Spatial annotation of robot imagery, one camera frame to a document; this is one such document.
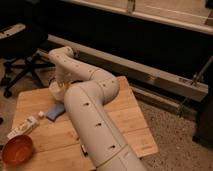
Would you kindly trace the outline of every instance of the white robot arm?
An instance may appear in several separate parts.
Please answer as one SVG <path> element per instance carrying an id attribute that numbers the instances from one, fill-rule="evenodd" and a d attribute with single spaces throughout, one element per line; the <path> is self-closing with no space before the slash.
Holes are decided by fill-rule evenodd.
<path id="1" fill-rule="evenodd" d="M 73 56 L 70 47 L 49 53 L 50 60 L 56 65 L 57 93 L 61 90 L 64 93 L 58 96 L 58 100 L 64 101 L 69 118 L 97 171 L 145 171 L 103 108 L 118 94 L 116 77 L 101 68 L 77 61 Z M 64 84 L 70 80 L 83 82 L 66 88 Z"/>

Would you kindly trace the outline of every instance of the bottle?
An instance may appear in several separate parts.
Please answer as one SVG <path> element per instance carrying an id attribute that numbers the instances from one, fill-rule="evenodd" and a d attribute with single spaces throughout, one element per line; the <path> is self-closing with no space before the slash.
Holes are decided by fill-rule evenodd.
<path id="1" fill-rule="evenodd" d="M 21 124 L 19 124 L 16 128 L 14 128 L 8 135 L 8 139 L 12 139 L 15 136 L 29 134 L 34 128 L 39 125 L 39 120 L 43 119 L 45 116 L 44 112 L 40 111 L 38 114 L 29 116 L 24 120 Z"/>

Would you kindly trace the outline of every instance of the orange bowl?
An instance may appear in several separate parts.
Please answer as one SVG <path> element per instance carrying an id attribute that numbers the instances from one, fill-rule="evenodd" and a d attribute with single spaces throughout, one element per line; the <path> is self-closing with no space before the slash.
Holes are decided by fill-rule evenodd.
<path id="1" fill-rule="evenodd" d="M 27 135 L 18 135 L 7 142 L 2 150 L 2 160 L 7 165 L 18 165 L 30 158 L 33 142 Z"/>

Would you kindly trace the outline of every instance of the wooden table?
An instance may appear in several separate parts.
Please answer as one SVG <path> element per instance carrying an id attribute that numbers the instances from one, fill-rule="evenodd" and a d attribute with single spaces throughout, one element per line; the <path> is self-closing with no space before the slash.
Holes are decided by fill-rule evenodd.
<path id="1" fill-rule="evenodd" d="M 123 133 L 139 158 L 158 152 L 157 145 L 125 77 L 119 77 L 120 92 L 105 106 L 110 117 Z M 20 93 L 13 127 L 40 110 L 56 105 L 48 89 Z M 4 171 L 88 171 L 94 170 L 89 157 L 84 157 L 77 134 L 67 114 L 56 122 L 43 119 L 30 137 L 35 150 L 32 158 L 17 167 L 4 166 Z"/>

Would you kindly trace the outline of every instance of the speckled floor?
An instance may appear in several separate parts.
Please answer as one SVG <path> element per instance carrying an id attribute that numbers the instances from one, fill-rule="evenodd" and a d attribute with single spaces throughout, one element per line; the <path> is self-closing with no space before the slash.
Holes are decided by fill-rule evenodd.
<path id="1" fill-rule="evenodd" d="M 40 71 L 40 77 L 47 85 L 52 78 L 51 70 Z M 0 60 L 0 78 L 3 76 L 3 66 Z M 0 87 L 0 116 L 4 123 L 0 125 L 0 144 L 6 142 L 5 135 L 12 124 L 16 100 L 20 91 L 37 88 L 29 77 L 25 77 L 12 89 L 13 97 L 3 97 L 3 88 Z M 156 108 L 139 101 L 159 152 L 142 159 L 149 171 L 212 171 L 213 150 L 192 142 L 195 123 L 179 118 L 165 110 Z"/>

